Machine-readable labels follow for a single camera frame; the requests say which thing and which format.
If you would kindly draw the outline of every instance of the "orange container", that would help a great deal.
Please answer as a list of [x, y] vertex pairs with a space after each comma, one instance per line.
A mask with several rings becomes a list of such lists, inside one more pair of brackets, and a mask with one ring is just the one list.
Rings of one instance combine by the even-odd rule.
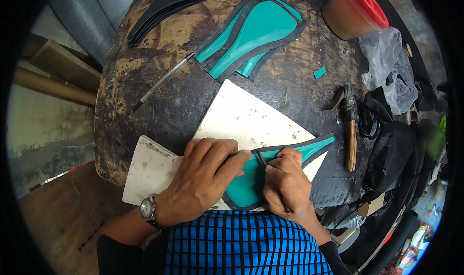
[[322, 9], [322, 17], [343, 40], [388, 26], [388, 20], [375, 0], [330, 0]]

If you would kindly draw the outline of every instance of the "wristwatch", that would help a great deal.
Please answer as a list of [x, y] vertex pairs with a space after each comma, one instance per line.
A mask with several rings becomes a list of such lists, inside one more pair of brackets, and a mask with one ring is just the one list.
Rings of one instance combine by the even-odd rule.
[[161, 226], [156, 220], [156, 209], [157, 205], [153, 197], [147, 197], [142, 201], [140, 205], [140, 214], [147, 223], [157, 228], [158, 230], [164, 230], [166, 227]]

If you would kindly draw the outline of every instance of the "white board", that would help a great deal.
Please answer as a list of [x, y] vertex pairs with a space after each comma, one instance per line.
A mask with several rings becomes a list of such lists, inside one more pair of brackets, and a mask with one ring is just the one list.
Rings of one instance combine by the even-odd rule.
[[[315, 138], [287, 116], [226, 79], [192, 140], [233, 138], [239, 149], [305, 142]], [[315, 158], [303, 172], [313, 180], [327, 152]], [[123, 201], [138, 205], [171, 183], [182, 157], [146, 136], [137, 142], [129, 167]], [[230, 210], [221, 199], [214, 209]]]

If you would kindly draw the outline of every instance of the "worn wooden tabletop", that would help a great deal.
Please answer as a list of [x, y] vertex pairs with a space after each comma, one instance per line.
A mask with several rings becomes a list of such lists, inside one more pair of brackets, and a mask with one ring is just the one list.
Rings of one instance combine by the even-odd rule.
[[[210, 36], [241, 0], [204, 0], [162, 21], [136, 48], [126, 37], [153, 0], [134, 0], [111, 45], [101, 76], [95, 111], [95, 155], [98, 174], [124, 185], [140, 135], [147, 135], [182, 155], [187, 142], [220, 84], [191, 59], [133, 115], [137, 100], [173, 65]], [[357, 40], [336, 37], [321, 8], [328, 0], [286, 0], [297, 5], [307, 25], [298, 41], [284, 46], [260, 69], [254, 82], [240, 75], [230, 80], [297, 122], [313, 135], [335, 133], [335, 143], [313, 181], [315, 207], [357, 200], [372, 142], [358, 135], [357, 170], [347, 172], [344, 129], [338, 109], [322, 111], [338, 87], [359, 89], [367, 72]], [[325, 66], [327, 73], [314, 79]]]

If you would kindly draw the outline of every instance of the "metal watch band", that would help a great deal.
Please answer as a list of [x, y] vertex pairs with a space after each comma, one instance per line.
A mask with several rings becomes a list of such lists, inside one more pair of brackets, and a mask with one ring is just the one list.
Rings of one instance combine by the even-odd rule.
[[166, 227], [161, 226], [157, 221], [156, 221], [156, 210], [158, 209], [158, 205], [154, 201], [154, 198], [152, 199], [152, 204], [153, 204], [153, 211], [151, 213], [151, 217], [147, 220], [145, 220], [147, 223], [152, 225], [153, 227], [157, 228], [158, 230], [162, 231]]

